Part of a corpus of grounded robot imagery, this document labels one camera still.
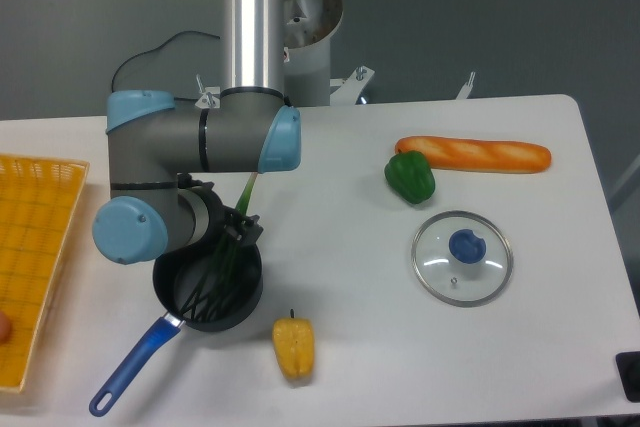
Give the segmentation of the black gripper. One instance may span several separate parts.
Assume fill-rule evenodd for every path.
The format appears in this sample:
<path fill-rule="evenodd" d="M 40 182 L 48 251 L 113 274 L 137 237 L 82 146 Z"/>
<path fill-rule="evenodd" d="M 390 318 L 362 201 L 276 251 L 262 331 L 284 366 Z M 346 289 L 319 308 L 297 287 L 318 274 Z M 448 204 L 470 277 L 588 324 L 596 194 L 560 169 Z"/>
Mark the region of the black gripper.
<path fill-rule="evenodd" d="M 241 247 L 249 247 L 257 243 L 263 232 L 259 215 L 248 216 L 243 220 L 234 217 L 227 220 L 230 208 L 223 204 L 214 191 L 203 186 L 189 189 L 189 206 L 194 220 L 191 242 L 210 240 L 222 232 L 225 226 L 225 234 L 232 242 L 239 243 Z"/>

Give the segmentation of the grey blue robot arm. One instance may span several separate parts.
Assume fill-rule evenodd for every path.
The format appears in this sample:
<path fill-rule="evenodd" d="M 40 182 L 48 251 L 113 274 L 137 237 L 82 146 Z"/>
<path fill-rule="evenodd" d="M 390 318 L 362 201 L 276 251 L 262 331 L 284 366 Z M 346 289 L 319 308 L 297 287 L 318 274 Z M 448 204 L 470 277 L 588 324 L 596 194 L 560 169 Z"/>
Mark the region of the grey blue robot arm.
<path fill-rule="evenodd" d="M 154 260 L 210 237 L 224 209 L 183 174 L 279 172 L 301 161 L 299 111 L 284 96 L 284 0 L 224 0 L 223 77 L 216 107 L 179 107 L 164 91 L 107 101 L 110 200 L 95 217 L 101 254 Z"/>

